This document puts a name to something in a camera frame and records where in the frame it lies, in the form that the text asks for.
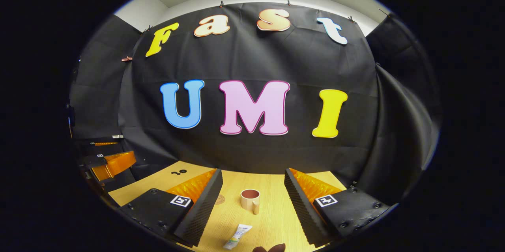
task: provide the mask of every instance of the mug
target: mug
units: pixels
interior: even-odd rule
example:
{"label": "mug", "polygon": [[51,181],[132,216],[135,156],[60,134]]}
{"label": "mug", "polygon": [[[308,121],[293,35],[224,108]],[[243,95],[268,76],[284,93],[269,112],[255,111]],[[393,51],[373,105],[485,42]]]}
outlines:
{"label": "mug", "polygon": [[253,210],[255,214],[260,212],[260,192],[255,189],[245,189],[240,192],[240,204],[248,211]]}

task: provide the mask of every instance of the tube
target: tube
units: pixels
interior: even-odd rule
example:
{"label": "tube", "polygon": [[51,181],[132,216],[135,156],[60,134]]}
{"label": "tube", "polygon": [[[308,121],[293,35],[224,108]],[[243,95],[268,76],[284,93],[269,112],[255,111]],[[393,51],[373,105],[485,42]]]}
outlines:
{"label": "tube", "polygon": [[251,228],[253,228],[252,225],[239,224],[237,231],[235,232],[235,234],[233,234],[231,239],[223,246],[223,248],[228,250],[232,250],[233,248],[235,248],[240,238]]}

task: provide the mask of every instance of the wooden table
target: wooden table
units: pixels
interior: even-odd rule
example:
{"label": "wooden table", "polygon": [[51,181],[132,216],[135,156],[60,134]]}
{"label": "wooden table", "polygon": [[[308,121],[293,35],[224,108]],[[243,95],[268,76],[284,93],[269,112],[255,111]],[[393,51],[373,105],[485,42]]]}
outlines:
{"label": "wooden table", "polygon": [[[181,169],[186,169],[187,173],[180,175],[171,173],[179,172]],[[179,161],[109,194],[123,206],[148,189],[157,188],[165,191],[212,169]],[[214,205],[198,247],[181,246],[197,252],[228,251],[223,245],[233,236],[238,224],[246,224],[252,225],[252,228],[240,239],[233,252],[252,252],[258,246],[263,246],[268,251],[272,246],[281,243],[286,244],[285,252],[317,250],[314,245],[307,242],[284,187],[283,174],[252,174],[225,170],[222,170],[222,174],[223,186],[220,195],[225,198],[224,203]],[[346,189],[330,171],[309,175],[339,189]],[[240,192],[244,189],[256,189],[260,192],[258,215],[240,206]]]}

